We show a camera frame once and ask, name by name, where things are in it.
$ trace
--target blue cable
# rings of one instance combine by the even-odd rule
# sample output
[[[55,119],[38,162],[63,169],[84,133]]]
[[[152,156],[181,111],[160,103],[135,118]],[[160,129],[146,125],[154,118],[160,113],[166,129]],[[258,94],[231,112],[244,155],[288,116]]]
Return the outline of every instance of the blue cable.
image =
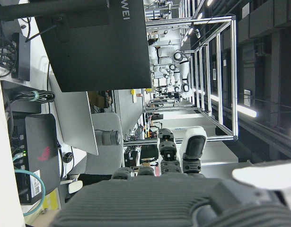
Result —
[[[42,192],[42,197],[41,197],[41,200],[40,200],[40,203],[37,205],[37,207],[27,213],[24,213],[23,216],[27,216],[27,215],[30,215],[30,214],[33,214],[36,210],[38,210],[42,204],[43,204],[43,201],[45,199],[45,185],[43,183],[43,181],[40,179],[39,176],[37,176],[36,174],[30,172],[30,171],[27,171],[27,170],[24,170],[24,169],[15,169],[15,173],[21,173],[21,174],[28,174],[28,175],[31,175],[33,176],[34,178],[36,178],[40,184],[41,184],[41,192]]]

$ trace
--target silver laptop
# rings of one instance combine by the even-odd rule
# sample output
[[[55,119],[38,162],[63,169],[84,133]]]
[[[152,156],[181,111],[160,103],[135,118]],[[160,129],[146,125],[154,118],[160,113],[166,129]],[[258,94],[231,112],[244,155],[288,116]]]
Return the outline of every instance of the silver laptop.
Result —
[[[61,92],[54,75],[50,75],[55,106],[64,143],[98,155],[87,92]]]

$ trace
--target yellow object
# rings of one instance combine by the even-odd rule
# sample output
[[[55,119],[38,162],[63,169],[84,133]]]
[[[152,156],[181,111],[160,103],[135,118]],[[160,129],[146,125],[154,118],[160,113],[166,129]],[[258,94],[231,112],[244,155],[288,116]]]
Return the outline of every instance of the yellow object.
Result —
[[[57,210],[59,208],[56,189],[52,191],[50,194],[46,195],[42,206],[44,209],[48,208],[49,210]]]

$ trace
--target computer monitor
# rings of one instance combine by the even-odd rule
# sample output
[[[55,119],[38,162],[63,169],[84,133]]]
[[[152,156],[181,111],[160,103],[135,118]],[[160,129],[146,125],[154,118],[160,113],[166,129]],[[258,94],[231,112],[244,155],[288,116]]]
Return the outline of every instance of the computer monitor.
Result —
[[[58,25],[41,38],[62,92],[151,87],[143,1],[107,2],[35,17],[39,31]]]

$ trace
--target barcode sticker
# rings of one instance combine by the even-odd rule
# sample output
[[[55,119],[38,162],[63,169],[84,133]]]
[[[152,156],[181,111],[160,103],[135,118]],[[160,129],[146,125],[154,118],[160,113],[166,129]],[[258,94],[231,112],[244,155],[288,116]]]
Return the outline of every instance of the barcode sticker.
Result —
[[[34,174],[40,177],[40,170],[35,171]],[[33,198],[41,192],[41,185],[40,182],[33,176],[30,176],[30,180],[31,180],[31,193]]]

